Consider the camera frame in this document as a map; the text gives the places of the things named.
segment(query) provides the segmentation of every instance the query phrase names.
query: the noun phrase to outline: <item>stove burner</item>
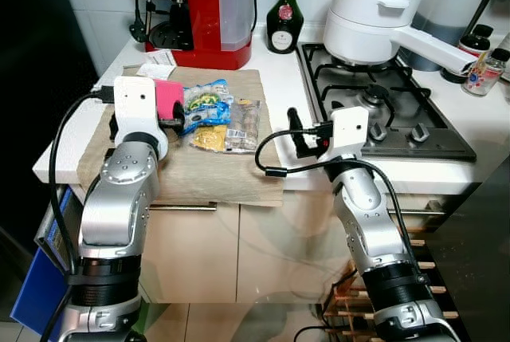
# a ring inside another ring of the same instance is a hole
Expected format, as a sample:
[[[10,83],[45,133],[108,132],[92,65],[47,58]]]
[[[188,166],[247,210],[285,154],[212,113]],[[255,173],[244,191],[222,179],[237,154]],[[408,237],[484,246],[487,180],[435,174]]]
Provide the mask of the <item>stove burner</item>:
[[[339,59],[338,57],[333,57],[333,56],[331,56],[331,63],[333,65],[342,65],[345,68],[349,68],[349,69],[355,69],[358,67],[363,67],[364,69],[367,68],[365,65],[357,65],[356,63],[349,63],[348,61],[343,61],[342,59]]]
[[[380,105],[387,99],[388,91],[381,85],[370,85],[363,93],[363,99],[368,103]]]

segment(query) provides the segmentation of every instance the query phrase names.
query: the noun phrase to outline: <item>red espresso machine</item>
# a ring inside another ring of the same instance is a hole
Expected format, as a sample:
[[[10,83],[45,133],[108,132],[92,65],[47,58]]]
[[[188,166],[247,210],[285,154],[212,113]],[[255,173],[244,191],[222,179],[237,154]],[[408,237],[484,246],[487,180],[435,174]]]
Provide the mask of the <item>red espresso machine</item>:
[[[251,56],[255,0],[170,0],[170,9],[146,0],[142,21],[138,3],[131,35],[146,51],[171,49],[177,65],[205,69],[239,69]],[[152,26],[153,14],[165,16]]]

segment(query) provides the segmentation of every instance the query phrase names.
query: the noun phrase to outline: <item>receipt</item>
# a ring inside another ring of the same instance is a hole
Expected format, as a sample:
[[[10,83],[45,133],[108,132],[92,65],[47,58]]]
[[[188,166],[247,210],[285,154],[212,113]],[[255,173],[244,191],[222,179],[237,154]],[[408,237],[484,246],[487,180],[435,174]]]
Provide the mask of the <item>receipt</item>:
[[[175,65],[174,55],[169,49],[159,49],[145,53],[148,63],[156,65]]]
[[[143,63],[136,75],[139,77],[150,77],[151,79],[160,79],[167,81],[171,72],[175,69],[174,65],[155,65],[153,63]]]

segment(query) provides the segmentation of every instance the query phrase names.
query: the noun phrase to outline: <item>blue folder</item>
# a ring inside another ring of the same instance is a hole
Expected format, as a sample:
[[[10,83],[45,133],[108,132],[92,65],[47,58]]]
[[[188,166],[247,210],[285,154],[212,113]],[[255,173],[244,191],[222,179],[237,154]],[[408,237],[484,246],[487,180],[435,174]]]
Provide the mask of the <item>blue folder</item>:
[[[61,200],[61,211],[63,212],[71,197],[71,191],[67,188]],[[53,240],[57,231],[57,222],[53,221],[51,231],[48,235],[49,241]],[[61,271],[51,262],[44,251],[39,248],[26,274],[18,299],[10,313],[10,317],[23,324],[33,332],[41,335],[53,310],[57,307],[64,296],[67,284]],[[62,315],[53,328],[49,338],[50,342],[57,342],[61,329]]]

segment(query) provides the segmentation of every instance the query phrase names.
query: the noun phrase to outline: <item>pink object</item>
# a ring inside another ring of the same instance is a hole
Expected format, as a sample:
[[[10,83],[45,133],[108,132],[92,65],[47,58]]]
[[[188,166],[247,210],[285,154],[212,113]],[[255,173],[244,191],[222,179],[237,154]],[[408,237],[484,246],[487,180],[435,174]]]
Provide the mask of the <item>pink object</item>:
[[[161,120],[174,119],[174,105],[178,101],[184,106],[184,87],[178,81],[160,81],[156,83],[156,106],[158,118]]]

